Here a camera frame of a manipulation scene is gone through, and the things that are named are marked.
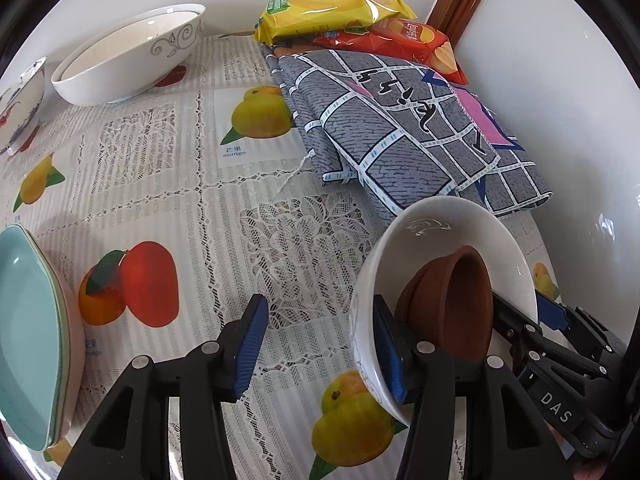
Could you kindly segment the pink square plate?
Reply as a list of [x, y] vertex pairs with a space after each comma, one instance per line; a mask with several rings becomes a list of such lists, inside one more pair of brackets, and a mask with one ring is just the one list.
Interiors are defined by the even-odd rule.
[[66, 437], [72, 426], [85, 367], [86, 343], [84, 322], [82, 322], [77, 298], [58, 270], [52, 268], [51, 273], [54, 276], [55, 285], [60, 291], [58, 294], [62, 297], [64, 320], [61, 322], [61, 330], [63, 333], [63, 356], [66, 359], [53, 440], [53, 444], [58, 444]]

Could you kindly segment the large white patterned bowl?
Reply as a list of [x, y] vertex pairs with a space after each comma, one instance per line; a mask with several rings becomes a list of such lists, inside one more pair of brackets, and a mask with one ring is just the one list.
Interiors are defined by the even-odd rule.
[[194, 50], [206, 6], [180, 3], [149, 10], [81, 44], [58, 64], [51, 84], [77, 106], [125, 101], [154, 87]]

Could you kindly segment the brown small dish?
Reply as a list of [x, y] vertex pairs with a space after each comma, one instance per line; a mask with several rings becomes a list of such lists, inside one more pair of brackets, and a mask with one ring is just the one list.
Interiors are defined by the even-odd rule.
[[407, 322], [416, 338], [469, 362], [486, 356], [493, 315], [488, 271], [470, 245], [428, 262], [407, 307]]
[[410, 321], [409, 313], [411, 310], [414, 293], [418, 289], [418, 286], [422, 282], [424, 275], [426, 274], [430, 266], [431, 263], [425, 263], [422, 268], [416, 271], [416, 274], [413, 275], [413, 278], [409, 281], [409, 283], [405, 286], [404, 290], [400, 294], [396, 304], [394, 313], [395, 321], [402, 332], [410, 340], [413, 341], [418, 340], [419, 330], [415, 328]]

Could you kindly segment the blue floral porcelain bowl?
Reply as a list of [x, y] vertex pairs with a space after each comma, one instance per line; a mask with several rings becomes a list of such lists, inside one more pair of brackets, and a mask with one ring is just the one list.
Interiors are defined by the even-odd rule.
[[39, 124], [38, 113], [46, 86], [47, 58], [30, 64], [1, 96], [1, 153], [15, 155]]

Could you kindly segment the grey checked folded cloth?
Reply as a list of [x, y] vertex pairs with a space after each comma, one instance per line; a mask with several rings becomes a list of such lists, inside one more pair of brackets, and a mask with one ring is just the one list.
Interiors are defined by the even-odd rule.
[[326, 49], [262, 54], [318, 177], [358, 181], [385, 222], [432, 196], [503, 217], [552, 195], [495, 113], [425, 65]]

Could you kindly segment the red chip bag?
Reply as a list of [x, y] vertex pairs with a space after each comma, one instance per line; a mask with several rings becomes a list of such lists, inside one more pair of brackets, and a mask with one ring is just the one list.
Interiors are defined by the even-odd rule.
[[468, 83], [454, 57], [449, 38], [440, 30], [406, 18], [386, 18], [374, 25], [322, 32], [312, 43], [319, 47], [386, 55], [436, 70], [454, 84]]

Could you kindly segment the white ceramic bowl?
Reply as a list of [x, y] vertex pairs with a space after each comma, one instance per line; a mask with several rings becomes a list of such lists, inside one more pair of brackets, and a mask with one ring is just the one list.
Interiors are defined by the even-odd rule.
[[425, 263], [470, 245], [482, 256], [491, 287], [533, 326], [538, 324], [534, 282], [520, 246], [489, 211], [454, 196], [420, 200], [388, 226], [374, 243], [358, 274], [349, 309], [349, 338], [356, 369], [371, 396], [408, 426], [411, 410], [394, 399], [374, 343], [373, 298], [394, 310], [410, 278]]

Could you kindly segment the light blue square plate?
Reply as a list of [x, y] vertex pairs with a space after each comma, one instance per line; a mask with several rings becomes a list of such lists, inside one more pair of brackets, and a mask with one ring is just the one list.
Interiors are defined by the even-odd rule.
[[1, 414], [34, 451], [55, 433], [61, 348], [49, 272], [26, 232], [8, 226], [1, 232]]

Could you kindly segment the yellow chip bag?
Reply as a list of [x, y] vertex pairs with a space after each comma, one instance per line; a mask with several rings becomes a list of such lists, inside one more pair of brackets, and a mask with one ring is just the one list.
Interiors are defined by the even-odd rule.
[[386, 18], [416, 18], [404, 0], [269, 0], [255, 28], [261, 44], [352, 27], [370, 27]]

